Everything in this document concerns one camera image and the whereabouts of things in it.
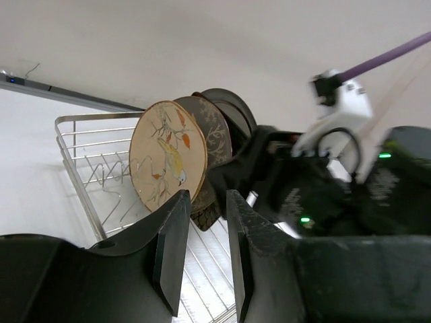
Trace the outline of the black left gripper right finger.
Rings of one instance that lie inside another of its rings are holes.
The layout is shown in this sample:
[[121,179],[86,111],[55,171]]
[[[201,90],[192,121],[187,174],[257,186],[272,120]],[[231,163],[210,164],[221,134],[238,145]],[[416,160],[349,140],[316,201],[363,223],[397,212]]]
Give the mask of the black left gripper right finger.
[[231,190],[239,322],[429,322],[430,238],[289,236]]

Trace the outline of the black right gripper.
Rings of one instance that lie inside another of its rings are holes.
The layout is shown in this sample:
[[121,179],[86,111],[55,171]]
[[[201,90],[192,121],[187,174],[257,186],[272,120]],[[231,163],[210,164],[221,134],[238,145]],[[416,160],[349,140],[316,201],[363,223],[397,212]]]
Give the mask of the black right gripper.
[[363,182],[329,170],[329,153],[320,148],[327,137],[351,136],[338,127],[318,137],[310,153],[293,156],[299,134],[259,126],[239,152],[208,171],[222,209],[236,190],[257,194],[254,209],[273,223],[290,222],[303,236],[429,235],[430,130],[391,128]]

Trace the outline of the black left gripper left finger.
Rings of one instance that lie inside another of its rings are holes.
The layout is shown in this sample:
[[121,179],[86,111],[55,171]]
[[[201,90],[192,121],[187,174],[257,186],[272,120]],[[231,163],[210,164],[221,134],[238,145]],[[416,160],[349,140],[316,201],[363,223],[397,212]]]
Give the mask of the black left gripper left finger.
[[1,238],[2,322],[170,322],[178,315],[191,210],[180,190],[91,248]]

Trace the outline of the cream plate brown rim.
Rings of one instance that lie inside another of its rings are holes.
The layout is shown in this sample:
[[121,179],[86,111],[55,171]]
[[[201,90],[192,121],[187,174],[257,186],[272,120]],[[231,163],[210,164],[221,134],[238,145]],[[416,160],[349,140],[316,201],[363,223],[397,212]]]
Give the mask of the cream plate brown rim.
[[223,88],[206,89],[201,95],[222,111],[243,138],[250,137],[257,127],[257,122],[251,109],[240,96]]

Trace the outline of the grey round deer plate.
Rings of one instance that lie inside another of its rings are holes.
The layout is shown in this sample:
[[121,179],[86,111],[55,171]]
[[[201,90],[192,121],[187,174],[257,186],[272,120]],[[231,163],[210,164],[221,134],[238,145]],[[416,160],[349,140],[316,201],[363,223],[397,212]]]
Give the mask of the grey round deer plate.
[[[209,103],[206,99],[198,98],[195,96],[185,96],[181,98],[177,98],[174,100],[177,104],[182,106],[195,120],[203,136],[205,137],[206,145],[207,145],[207,168],[210,166],[215,166],[220,164],[221,162],[226,161],[229,157],[232,157],[232,144],[229,133],[228,124],[223,117],[222,113],[216,108],[215,104]],[[182,147],[179,148],[180,151],[189,150],[184,147],[182,139],[183,134],[176,134],[176,143],[172,142],[174,146]],[[187,181],[189,182],[189,157],[182,156]],[[215,194],[213,189],[209,183],[209,181],[205,178],[203,181],[199,193],[196,194],[196,197],[191,205],[192,213],[196,213],[198,211],[205,210],[215,201]]]

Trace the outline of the cream round bird plate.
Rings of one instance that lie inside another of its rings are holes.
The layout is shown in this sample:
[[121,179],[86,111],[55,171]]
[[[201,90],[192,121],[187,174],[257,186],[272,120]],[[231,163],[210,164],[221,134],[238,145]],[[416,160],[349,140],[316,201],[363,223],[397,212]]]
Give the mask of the cream round bird plate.
[[146,109],[129,148],[129,173],[141,202],[154,212],[180,190],[195,200],[207,169],[205,137],[179,104],[162,100]]

